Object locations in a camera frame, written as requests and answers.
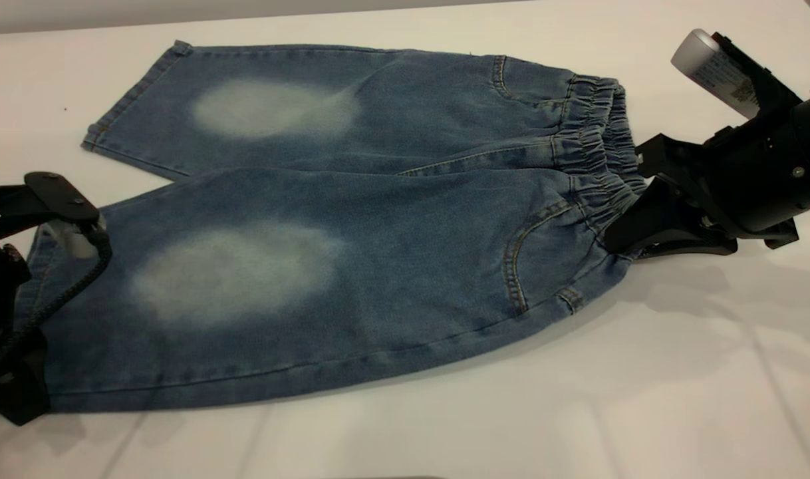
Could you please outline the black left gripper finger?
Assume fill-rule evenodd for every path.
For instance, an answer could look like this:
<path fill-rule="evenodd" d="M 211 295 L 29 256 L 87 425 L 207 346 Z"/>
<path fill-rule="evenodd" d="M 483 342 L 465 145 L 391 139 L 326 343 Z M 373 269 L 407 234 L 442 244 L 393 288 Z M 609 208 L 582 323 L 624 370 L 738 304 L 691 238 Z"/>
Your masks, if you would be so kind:
<path fill-rule="evenodd" d="M 4 340 L 0 337 L 0 350 Z M 47 340 L 32 331 L 0 361 L 0 415 L 16 426 L 34 421 L 50 410 L 45 380 Z"/>

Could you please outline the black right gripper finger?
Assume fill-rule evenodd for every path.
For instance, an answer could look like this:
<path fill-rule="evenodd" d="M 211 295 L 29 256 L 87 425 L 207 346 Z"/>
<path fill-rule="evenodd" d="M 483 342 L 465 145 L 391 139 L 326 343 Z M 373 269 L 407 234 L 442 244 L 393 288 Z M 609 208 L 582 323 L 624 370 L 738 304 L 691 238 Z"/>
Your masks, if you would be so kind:
<path fill-rule="evenodd" d="M 703 246 L 699 213 L 685 195 L 656 177 L 630 209 L 605 230 L 611 253 L 697 253 Z"/>
<path fill-rule="evenodd" d="M 700 226 L 648 225 L 638 227 L 635 234 L 635 248 L 641 249 L 642 259 L 681 254 L 731 255 L 738 250 L 733 237 Z"/>

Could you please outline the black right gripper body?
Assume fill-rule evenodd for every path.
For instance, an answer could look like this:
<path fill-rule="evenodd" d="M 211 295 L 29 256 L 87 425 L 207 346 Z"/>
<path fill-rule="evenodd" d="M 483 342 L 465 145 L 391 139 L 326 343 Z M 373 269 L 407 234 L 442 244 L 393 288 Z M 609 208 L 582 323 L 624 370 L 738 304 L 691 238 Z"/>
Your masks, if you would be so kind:
<path fill-rule="evenodd" d="M 704 144 L 658 134 L 636 149 L 640 172 L 678 188 L 699 225 L 776 249 L 810 210 L 810 98 L 724 128 Z"/>

